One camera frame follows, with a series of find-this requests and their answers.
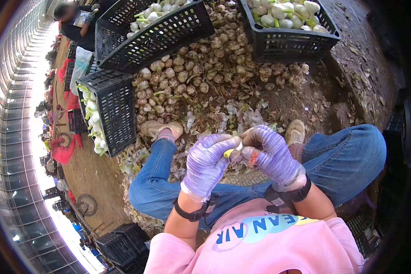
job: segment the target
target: glove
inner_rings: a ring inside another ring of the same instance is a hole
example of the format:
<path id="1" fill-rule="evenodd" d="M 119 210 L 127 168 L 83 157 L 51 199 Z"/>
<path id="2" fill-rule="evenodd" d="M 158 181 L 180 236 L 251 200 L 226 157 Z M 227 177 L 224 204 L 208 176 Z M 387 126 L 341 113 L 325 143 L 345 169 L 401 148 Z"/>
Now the glove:
<path id="1" fill-rule="evenodd" d="M 300 179 L 305 168 L 292 158 L 285 139 L 267 126 L 258 125 L 244 132 L 242 145 L 241 156 L 271 178 L 276 191 L 299 189 L 306 183 Z"/>
<path id="2" fill-rule="evenodd" d="M 100 8 L 99 4 L 92 5 L 92 11 L 94 11 L 95 9 L 99 9 L 99 8 Z"/>
<path id="3" fill-rule="evenodd" d="M 181 189 L 197 202 L 207 200 L 230 163 L 224 152 L 237 148 L 240 142 L 240 137 L 229 134 L 211 134 L 200 138 L 187 155 L 187 172 Z"/>
<path id="4" fill-rule="evenodd" d="M 85 23 L 90 24 L 94 19 L 96 18 L 96 15 L 94 12 L 88 13 L 87 17 L 85 18 Z"/>

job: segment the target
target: blue jeans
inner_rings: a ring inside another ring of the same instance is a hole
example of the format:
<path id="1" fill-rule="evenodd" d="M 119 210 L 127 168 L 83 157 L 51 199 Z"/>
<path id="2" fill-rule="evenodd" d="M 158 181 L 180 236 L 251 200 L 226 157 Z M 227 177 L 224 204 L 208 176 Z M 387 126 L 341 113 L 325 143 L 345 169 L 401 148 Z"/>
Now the blue jeans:
<path id="1" fill-rule="evenodd" d="M 152 145 L 152 153 L 129 189 L 131 205 L 138 211 L 161 220 L 167 220 L 178 197 L 180 182 L 169 183 L 174 143 L 160 139 Z M 343 129 L 332 135 L 315 134 L 306 144 L 301 156 L 311 181 L 338 206 L 367 187 L 382 171 L 387 150 L 380 131 L 362 124 Z M 219 195 L 219 204 L 200 221 L 200 228 L 211 228 L 231 208 L 255 198 L 271 184 L 266 182 L 252 187 L 218 184 L 213 192 Z"/>

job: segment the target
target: ground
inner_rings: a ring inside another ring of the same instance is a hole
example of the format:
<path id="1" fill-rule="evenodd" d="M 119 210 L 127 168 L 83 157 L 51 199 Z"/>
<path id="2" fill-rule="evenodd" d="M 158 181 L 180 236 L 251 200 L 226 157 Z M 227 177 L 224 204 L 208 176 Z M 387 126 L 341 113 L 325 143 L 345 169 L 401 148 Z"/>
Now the ground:
<path id="1" fill-rule="evenodd" d="M 249 100 L 252 105 L 260 98 L 269 102 L 268 108 L 261 112 L 265 121 L 277 123 L 279 132 L 280 128 L 286 129 L 293 119 L 301 119 L 306 124 L 306 140 L 315 132 L 331 134 L 364 122 L 375 124 L 382 130 L 390 117 L 398 83 L 394 81 L 394 69 L 384 59 L 365 19 L 369 8 L 359 1 L 341 4 L 341 1 L 328 0 L 324 3 L 342 32 L 342 40 L 323 62 L 309 63 L 309 75 L 301 89 L 286 86 L 282 90 L 274 87 L 267 91 L 260 84 L 259 97 L 253 96 Z M 64 38 L 56 58 L 56 68 L 62 65 L 66 51 Z M 65 107 L 63 83 L 57 82 L 56 77 L 53 83 L 56 86 L 54 105 L 58 102 Z M 210 93 L 214 96 L 211 103 L 214 106 L 224 106 L 226 100 L 232 98 L 229 94 L 217 103 L 222 93 L 209 92 L 204 98 Z M 93 152 L 93 143 L 86 135 L 82 135 L 82 140 L 84 148 L 76 149 L 63 169 L 75 196 L 87 193 L 96 199 L 98 211 L 86 220 L 92 228 L 102 222 L 110 224 L 99 232 L 103 235 L 131 221 L 123 210 L 124 189 L 121 184 L 124 175 L 120 173 L 116 159 L 99 157 Z"/>
<path id="2" fill-rule="evenodd" d="M 55 68 L 60 68 L 67 55 L 67 40 L 61 41 L 58 55 L 56 57 Z M 55 76 L 53 85 L 55 96 L 53 105 L 59 103 L 66 108 L 66 101 L 63 101 L 64 83 L 60 83 Z M 68 132 L 68 126 L 60 128 L 61 131 Z M 98 210 L 94 216 L 85 219 L 94 229 L 104 223 L 105 230 L 98 231 L 101 236 L 110 232 L 121 224 L 130 222 L 122 209 L 123 190 L 120 184 L 123 175 L 120 174 L 119 164 L 116 159 L 99 157 L 93 152 L 93 142 L 85 134 L 82 134 L 83 149 L 76 148 L 70 162 L 63 166 L 65 178 L 73 195 L 78 197 L 80 194 L 90 194 L 98 203 Z"/>

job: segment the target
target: pink sock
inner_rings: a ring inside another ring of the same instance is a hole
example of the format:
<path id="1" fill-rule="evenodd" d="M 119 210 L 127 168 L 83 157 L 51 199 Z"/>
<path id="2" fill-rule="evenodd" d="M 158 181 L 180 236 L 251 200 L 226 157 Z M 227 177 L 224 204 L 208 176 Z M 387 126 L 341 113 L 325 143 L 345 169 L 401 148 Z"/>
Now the pink sock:
<path id="1" fill-rule="evenodd" d="M 306 144 L 295 143 L 289 147 L 289 152 L 295 160 L 301 163 L 301 154 Z"/>
<path id="2" fill-rule="evenodd" d="M 175 143 L 175 136 L 172 135 L 172 132 L 170 131 L 170 129 L 162 129 L 159 133 L 158 133 L 158 137 L 157 140 L 160 139 L 167 139 L 169 141 L 172 141 L 173 143 Z"/>

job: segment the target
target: sneaker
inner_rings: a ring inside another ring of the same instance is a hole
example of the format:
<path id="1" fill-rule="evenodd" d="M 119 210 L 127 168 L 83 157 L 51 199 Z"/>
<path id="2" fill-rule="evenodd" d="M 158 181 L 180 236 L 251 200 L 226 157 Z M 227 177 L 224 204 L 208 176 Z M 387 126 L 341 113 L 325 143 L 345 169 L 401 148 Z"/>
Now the sneaker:
<path id="1" fill-rule="evenodd" d="M 157 121 L 146 121 L 140 126 L 140 132 L 149 137 L 157 137 L 158 133 L 163 129 L 170 129 L 175 139 L 180 138 L 183 134 L 183 125 L 177 122 L 170 122 L 163 124 Z"/>
<path id="2" fill-rule="evenodd" d="M 304 143 L 305 141 L 305 124 L 299 120 L 293 120 L 285 131 L 285 141 L 288 147 L 295 143 Z"/>

